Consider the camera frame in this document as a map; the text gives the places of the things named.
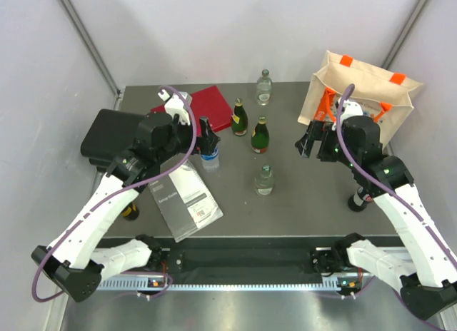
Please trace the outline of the dark bottle red cap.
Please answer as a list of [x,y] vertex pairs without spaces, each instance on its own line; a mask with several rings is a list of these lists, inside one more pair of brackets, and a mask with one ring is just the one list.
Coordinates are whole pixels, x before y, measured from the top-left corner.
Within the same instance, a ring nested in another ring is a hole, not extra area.
[[372,202],[368,191],[359,186],[357,191],[348,199],[347,205],[353,212],[361,212],[366,209],[369,203]]

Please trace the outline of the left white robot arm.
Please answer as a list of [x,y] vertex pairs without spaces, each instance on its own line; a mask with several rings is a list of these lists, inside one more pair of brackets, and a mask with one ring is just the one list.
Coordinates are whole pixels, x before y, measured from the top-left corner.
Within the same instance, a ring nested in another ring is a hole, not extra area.
[[47,246],[31,254],[38,269],[32,282],[37,302],[37,283],[44,273],[62,293],[75,302],[89,298],[109,278],[134,268],[157,270],[161,247],[153,237],[139,235],[123,245],[99,248],[105,233],[144,191],[165,174],[161,165],[182,153],[211,155],[220,138],[205,116],[181,123],[178,115],[149,113],[139,123],[132,144],[114,157],[95,193],[70,226]]

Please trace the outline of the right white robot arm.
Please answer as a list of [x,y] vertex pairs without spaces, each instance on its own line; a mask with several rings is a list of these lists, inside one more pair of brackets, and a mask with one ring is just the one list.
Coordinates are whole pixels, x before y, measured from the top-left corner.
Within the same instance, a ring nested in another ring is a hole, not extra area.
[[332,246],[331,270],[357,267],[369,272],[393,288],[415,317],[427,320],[456,304],[456,256],[426,212],[404,162],[383,154],[380,133],[379,125],[368,116],[347,118],[341,129],[334,129],[331,122],[312,121],[295,147],[307,158],[314,142],[320,141],[320,161],[350,168],[362,190],[348,200],[350,209],[364,210],[363,196],[368,195],[411,257],[405,262],[351,233]]

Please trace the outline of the green bottle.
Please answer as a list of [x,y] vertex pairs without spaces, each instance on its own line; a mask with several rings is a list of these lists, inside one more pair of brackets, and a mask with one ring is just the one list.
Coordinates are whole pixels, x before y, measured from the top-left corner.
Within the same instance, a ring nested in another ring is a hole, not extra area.
[[260,116],[251,135],[251,147],[256,153],[265,153],[270,141],[266,117]]
[[243,107],[241,98],[235,100],[235,106],[231,117],[231,130],[236,136],[244,136],[248,129],[248,116]]

